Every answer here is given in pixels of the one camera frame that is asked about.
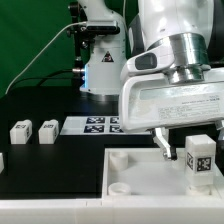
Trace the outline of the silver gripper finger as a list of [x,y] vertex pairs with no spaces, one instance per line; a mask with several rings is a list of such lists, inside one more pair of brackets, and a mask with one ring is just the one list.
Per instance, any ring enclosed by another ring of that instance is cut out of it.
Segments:
[[215,122],[216,130],[219,132],[217,139],[217,154],[222,155],[224,153],[224,120]]

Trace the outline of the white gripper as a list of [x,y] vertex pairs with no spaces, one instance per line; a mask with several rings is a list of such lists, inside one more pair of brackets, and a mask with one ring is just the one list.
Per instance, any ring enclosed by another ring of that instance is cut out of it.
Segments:
[[170,85],[162,73],[130,78],[119,98],[124,132],[152,131],[165,160],[177,159],[169,130],[224,119],[224,71],[207,71],[202,82]]

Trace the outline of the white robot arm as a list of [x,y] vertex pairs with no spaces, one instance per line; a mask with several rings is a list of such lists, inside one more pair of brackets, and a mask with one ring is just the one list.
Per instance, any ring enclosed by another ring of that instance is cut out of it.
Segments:
[[216,0],[138,0],[135,24],[104,0],[78,0],[94,36],[81,91],[97,100],[119,98],[125,132],[152,130],[169,160],[163,134],[224,120],[224,68],[212,68],[207,49]]

